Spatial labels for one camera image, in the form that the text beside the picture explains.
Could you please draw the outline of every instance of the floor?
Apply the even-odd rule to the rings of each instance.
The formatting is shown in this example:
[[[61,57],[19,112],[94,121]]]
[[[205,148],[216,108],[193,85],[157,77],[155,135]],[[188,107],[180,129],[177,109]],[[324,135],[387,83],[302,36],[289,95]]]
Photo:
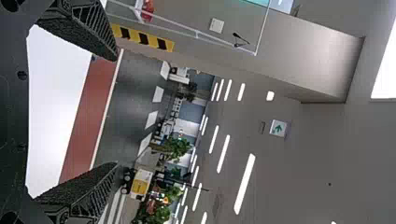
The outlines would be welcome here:
[[[124,51],[95,166],[108,161],[132,165],[141,141],[155,129],[155,125],[145,129],[149,113],[158,111],[157,121],[165,117],[177,86],[161,77],[162,65],[162,61]],[[152,102],[157,86],[164,89],[161,103]]]

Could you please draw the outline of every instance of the yellow sign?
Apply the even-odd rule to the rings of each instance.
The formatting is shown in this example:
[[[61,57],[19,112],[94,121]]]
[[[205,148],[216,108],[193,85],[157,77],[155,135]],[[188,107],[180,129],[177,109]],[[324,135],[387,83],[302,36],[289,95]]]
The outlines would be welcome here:
[[[132,192],[135,194],[145,194],[149,187],[149,183],[143,180],[135,179],[132,184]]]
[[[168,52],[173,52],[175,42],[160,38],[155,35],[149,35],[141,31],[136,31],[118,24],[110,23],[113,30],[114,37],[129,39],[135,43],[148,45],[154,49],[163,49]]]

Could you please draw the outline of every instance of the linear ceiling light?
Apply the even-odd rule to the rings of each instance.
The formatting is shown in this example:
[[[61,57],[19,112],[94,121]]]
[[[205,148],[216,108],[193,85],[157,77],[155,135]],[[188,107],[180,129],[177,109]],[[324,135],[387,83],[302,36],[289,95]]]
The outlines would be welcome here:
[[[181,203],[178,203],[177,204],[177,208],[176,208],[176,212],[175,212],[175,217],[177,217],[178,211],[180,210],[180,206],[181,206]]]
[[[273,101],[275,97],[275,93],[273,91],[267,92],[267,101]]]
[[[194,147],[194,149],[192,150],[192,154],[191,154],[191,158],[190,158],[190,162],[192,162],[192,160],[194,160],[194,156],[195,156],[195,151],[196,151],[196,147]]]
[[[201,189],[202,189],[202,183],[199,183],[197,194],[195,194],[194,204],[192,205],[192,212],[195,212],[195,209],[197,208],[199,197],[201,196]]]
[[[216,97],[216,101],[218,101],[218,100],[220,99],[221,91],[222,91],[222,86],[223,86],[223,85],[224,85],[224,79],[222,79],[221,82],[220,82],[218,97]]]
[[[216,138],[218,137],[219,125],[216,125],[215,132],[213,133],[212,142],[209,147],[209,154],[212,154],[213,147],[215,146]]]
[[[235,205],[233,206],[233,210],[238,215],[241,211],[242,202],[245,198],[245,193],[248,188],[248,181],[250,179],[251,172],[253,171],[254,161],[256,157],[253,154],[248,156],[247,167],[244,172],[244,177],[242,177],[241,186],[239,187],[238,195],[236,196]]]
[[[186,202],[187,192],[189,192],[189,189],[184,190],[183,200],[181,200],[181,206],[184,206],[184,203]]]
[[[242,97],[244,96],[244,92],[245,92],[245,83],[241,84],[241,89],[239,89],[239,94],[238,94],[238,101],[242,100]]]
[[[215,100],[216,91],[218,90],[218,85],[219,85],[219,83],[216,82],[216,84],[215,84],[215,89],[213,89],[213,92],[212,92],[212,99],[211,99],[211,101],[214,101],[214,100]]]
[[[192,162],[191,172],[194,173],[195,163],[197,162],[197,155],[194,157],[194,161]]]
[[[227,135],[227,136],[225,137],[223,150],[221,151],[221,155],[220,155],[220,159],[219,159],[218,174],[220,173],[222,164],[224,163],[225,154],[227,153],[227,148],[228,148],[228,144],[229,144],[229,143],[230,143],[230,135]]]
[[[384,57],[376,76],[372,99],[394,99],[396,98],[396,20],[385,48]]]
[[[204,121],[205,121],[205,115],[202,116],[201,125],[199,126],[199,131],[202,130],[202,127],[204,126]]]
[[[233,81],[230,79],[228,81],[227,91],[225,92],[225,95],[224,95],[224,101],[228,100],[228,95],[230,94],[231,85],[233,85]]]
[[[209,119],[209,117],[206,117],[206,119],[205,119],[204,128],[202,129],[202,136],[204,136],[204,134],[205,134],[206,124],[207,124],[208,119]]]
[[[207,212],[204,212],[204,215],[202,216],[201,224],[206,224],[206,220],[207,220]]]
[[[188,210],[189,210],[189,207],[186,205],[186,207],[184,208],[183,217],[181,218],[180,224],[184,224],[184,220],[186,220]]]
[[[192,187],[195,186],[195,181],[197,180],[198,172],[199,172],[199,166],[197,166],[197,169],[195,170],[194,179],[192,180],[192,183],[191,183]]]

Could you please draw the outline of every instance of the green plant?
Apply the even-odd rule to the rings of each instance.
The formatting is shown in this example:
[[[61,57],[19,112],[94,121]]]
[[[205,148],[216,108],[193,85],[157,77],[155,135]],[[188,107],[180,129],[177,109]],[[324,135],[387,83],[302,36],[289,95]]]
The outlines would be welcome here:
[[[161,206],[155,210],[154,215],[146,219],[146,222],[148,224],[163,224],[165,221],[169,220],[170,216],[171,210],[168,207]]]
[[[169,187],[165,191],[165,196],[170,200],[171,203],[176,201],[182,194],[183,191],[179,187],[175,186]]]
[[[163,145],[150,144],[152,151],[161,152],[165,155],[165,161],[176,160],[180,162],[180,157],[184,156],[191,148],[190,142],[186,139],[168,138]]]

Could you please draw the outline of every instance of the sign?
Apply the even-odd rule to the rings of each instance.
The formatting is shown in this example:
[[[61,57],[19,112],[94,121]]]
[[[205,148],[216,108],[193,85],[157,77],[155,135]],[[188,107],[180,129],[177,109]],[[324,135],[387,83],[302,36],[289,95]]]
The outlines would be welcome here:
[[[288,123],[274,119],[271,125],[270,134],[278,137],[285,137],[287,128]]]
[[[131,188],[131,198],[136,199],[136,196],[142,196],[142,201],[146,198],[151,183],[152,172],[139,169],[134,176],[134,182]]]
[[[136,31],[134,29],[120,26],[114,23],[110,23],[110,25],[111,29],[113,30],[114,37],[128,39],[129,41],[133,41],[137,44],[150,46],[154,49],[162,49],[167,52],[173,52],[175,42],[171,40],[143,33],[141,31]]]

